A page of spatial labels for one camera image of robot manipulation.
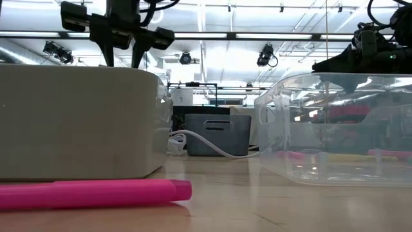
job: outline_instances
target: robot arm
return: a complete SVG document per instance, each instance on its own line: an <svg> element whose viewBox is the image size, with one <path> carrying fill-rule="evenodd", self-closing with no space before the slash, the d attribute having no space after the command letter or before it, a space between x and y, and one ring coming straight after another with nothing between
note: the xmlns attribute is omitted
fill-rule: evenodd
<svg viewBox="0 0 412 232"><path fill-rule="evenodd" d="M64 29L74 32L90 30L90 40L96 42L102 50L108 66L114 66L113 48L128 49L131 39L135 39L132 53L132 68L138 68L145 52L150 48L167 49L174 41L174 32L157 28L154 32L146 30L153 14L157 10L165 10L177 4L160 8L156 4L163 0L144 0L149 8L141 10L139 0L107 0L106 15L87 14L85 6L67 1L61 4L61 18ZM145 19L140 22L140 12L147 12Z"/></svg>

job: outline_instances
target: table surface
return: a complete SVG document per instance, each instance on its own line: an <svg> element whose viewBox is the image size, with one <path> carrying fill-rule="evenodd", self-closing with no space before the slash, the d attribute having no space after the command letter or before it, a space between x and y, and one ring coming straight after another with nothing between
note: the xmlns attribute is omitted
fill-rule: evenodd
<svg viewBox="0 0 412 232"><path fill-rule="evenodd" d="M169 157L149 178L184 179L187 202L0 213L0 231L411 231L412 189L305 186L258 158Z"/></svg>

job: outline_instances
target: black bracket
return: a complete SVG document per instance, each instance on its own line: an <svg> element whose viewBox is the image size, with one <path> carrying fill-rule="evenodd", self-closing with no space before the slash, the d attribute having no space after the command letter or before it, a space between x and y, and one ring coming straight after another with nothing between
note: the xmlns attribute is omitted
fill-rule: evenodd
<svg viewBox="0 0 412 232"><path fill-rule="evenodd" d="M113 38L109 20L106 17L93 14L89 21L90 41L96 42L102 50L108 67L115 66L113 54Z"/></svg>
<svg viewBox="0 0 412 232"><path fill-rule="evenodd" d="M126 50L131 39L135 39L132 54L132 68L138 68L144 53L150 48L167 49L174 41L174 32L157 28L154 32L140 27L140 23L124 21L119 17L106 17L87 14L85 6L67 1L61 4L62 26L74 32L90 30L90 41L96 42L102 50L106 64L115 65L113 48Z"/></svg>

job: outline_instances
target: highlighter cap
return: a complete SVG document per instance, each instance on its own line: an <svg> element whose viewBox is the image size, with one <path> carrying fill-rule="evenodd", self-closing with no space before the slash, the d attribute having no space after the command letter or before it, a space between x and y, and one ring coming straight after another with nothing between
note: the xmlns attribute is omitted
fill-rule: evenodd
<svg viewBox="0 0 412 232"><path fill-rule="evenodd" d="M176 187L176 196L172 201L189 200L192 197L192 184L188 180L170 180Z"/></svg>

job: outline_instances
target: gray bin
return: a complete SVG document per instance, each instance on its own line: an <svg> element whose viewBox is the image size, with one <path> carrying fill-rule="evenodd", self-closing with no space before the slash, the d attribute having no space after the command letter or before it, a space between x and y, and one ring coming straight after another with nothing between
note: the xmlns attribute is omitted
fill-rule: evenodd
<svg viewBox="0 0 412 232"><path fill-rule="evenodd" d="M236 156L248 155L249 115L188 114L185 122L186 130L201 135L221 150ZM191 135L187 136L187 153L192 156L221 156Z"/></svg>

